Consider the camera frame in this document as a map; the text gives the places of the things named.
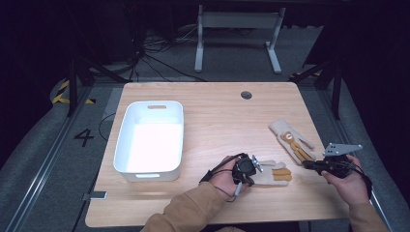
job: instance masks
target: gray carpet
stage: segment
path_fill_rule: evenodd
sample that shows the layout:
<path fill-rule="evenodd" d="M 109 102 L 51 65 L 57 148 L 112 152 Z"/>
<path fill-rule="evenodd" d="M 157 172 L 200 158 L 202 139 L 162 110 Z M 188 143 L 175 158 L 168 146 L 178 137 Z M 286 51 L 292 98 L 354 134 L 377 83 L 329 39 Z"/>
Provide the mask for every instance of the gray carpet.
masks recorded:
<path fill-rule="evenodd" d="M 276 52 L 282 74 L 274 74 L 264 48 L 264 42 L 271 36 L 269 31 L 238 34 L 218 30 L 207 31 L 205 35 L 203 72 L 193 71 L 196 50 L 193 36 L 167 51 L 148 53 L 178 72 L 144 57 L 145 62 L 139 61 L 136 65 L 137 73 L 133 73 L 132 80 L 195 81 L 188 76 L 194 75 L 207 81 L 287 81 L 291 73 L 303 70 L 302 64 L 319 33 L 320 28 L 312 27 L 280 30 Z M 115 70 L 123 66 L 115 64 L 108 68 Z M 122 76 L 129 78 L 130 74 L 125 72 Z M 116 110 L 122 89 L 122 84 L 109 78 L 96 79 L 92 88 L 79 86 L 78 89 L 82 100 L 95 99 L 96 103 L 82 104 L 72 118 L 66 117 L 67 104 L 54 104 L 27 133 L 1 170 L 0 231 L 6 231 L 8 226 L 15 231 L 138 231 L 141 228 L 89 228 L 84 223 L 88 204 L 81 197 L 90 190 L 98 173 L 115 117 L 110 115 Z M 310 77 L 298 85 L 323 144 L 362 144 L 364 149 L 355 155 L 374 183 L 380 213 L 392 231 L 410 231 L 408 205 L 377 156 L 346 86 L 342 85 L 340 120 L 336 121 L 330 111 L 332 85 L 327 91 L 316 91 L 312 85 L 314 80 L 315 77 Z M 60 84 L 50 93 L 51 99 Z M 75 139 L 87 131 L 94 137 L 85 145 L 83 139 Z M 44 163 L 49 164 L 49 172 L 39 174 L 39 170 L 44 170 Z M 26 192 L 32 184 L 39 190 L 32 199 L 27 199 Z M 303 232 L 310 226 L 311 231 L 348 230 L 347 219 L 318 220 L 311 224 L 301 221 L 299 224 Z"/>

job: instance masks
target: metal bracket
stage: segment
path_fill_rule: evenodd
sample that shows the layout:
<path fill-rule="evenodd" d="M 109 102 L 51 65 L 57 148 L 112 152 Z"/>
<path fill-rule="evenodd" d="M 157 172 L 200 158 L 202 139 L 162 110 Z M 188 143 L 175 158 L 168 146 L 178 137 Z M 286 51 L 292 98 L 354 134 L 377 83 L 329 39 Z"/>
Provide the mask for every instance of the metal bracket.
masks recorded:
<path fill-rule="evenodd" d="M 349 144 L 334 144 L 329 143 L 326 150 L 323 152 L 324 157 L 335 157 L 355 152 L 363 149 L 362 145 L 349 145 Z"/>
<path fill-rule="evenodd" d="M 89 200 L 105 200 L 106 191 L 92 191 L 91 193 L 84 193 L 81 197 L 83 201 Z"/>

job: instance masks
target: person's right hand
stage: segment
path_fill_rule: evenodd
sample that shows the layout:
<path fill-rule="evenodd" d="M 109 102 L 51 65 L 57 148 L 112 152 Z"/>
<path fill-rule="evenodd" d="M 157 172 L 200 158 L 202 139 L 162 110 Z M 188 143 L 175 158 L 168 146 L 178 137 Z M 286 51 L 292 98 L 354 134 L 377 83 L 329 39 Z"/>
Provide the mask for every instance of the person's right hand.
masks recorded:
<path fill-rule="evenodd" d="M 347 155 L 347 157 L 362 168 L 360 161 L 357 158 L 350 155 Z M 327 171 L 322 171 L 321 174 L 336 188 L 341 199 L 349 206 L 369 202 L 365 181 L 359 173 L 352 172 L 352 174 L 344 179 L 340 179 Z"/>

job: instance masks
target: white container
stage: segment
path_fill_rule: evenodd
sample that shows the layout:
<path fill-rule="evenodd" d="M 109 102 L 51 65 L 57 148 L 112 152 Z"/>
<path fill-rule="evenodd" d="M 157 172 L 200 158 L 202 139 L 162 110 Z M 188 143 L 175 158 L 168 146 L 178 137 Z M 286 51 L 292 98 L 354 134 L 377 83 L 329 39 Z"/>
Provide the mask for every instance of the white container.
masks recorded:
<path fill-rule="evenodd" d="M 130 182 L 173 181 L 180 174 L 183 107 L 177 101 L 136 101 L 127 107 L 114 167 Z"/>

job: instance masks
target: person's left hand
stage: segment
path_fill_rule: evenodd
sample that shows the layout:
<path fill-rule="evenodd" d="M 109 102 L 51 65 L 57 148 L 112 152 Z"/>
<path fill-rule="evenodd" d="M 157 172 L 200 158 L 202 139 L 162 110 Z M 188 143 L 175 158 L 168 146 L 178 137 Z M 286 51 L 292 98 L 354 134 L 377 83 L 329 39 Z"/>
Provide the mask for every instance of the person's left hand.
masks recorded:
<path fill-rule="evenodd" d="M 225 161 L 229 158 L 230 156 L 225 157 L 222 161 Z M 235 183 L 233 182 L 232 169 L 238 160 L 239 158 L 233 159 L 224 166 L 220 167 L 214 172 L 214 176 L 209 181 L 209 183 L 217 188 L 218 192 L 223 197 L 223 199 L 225 199 L 225 201 L 232 199 L 237 188 L 237 185 L 235 185 Z M 241 192 L 246 190 L 247 187 L 248 184 L 242 185 Z"/>

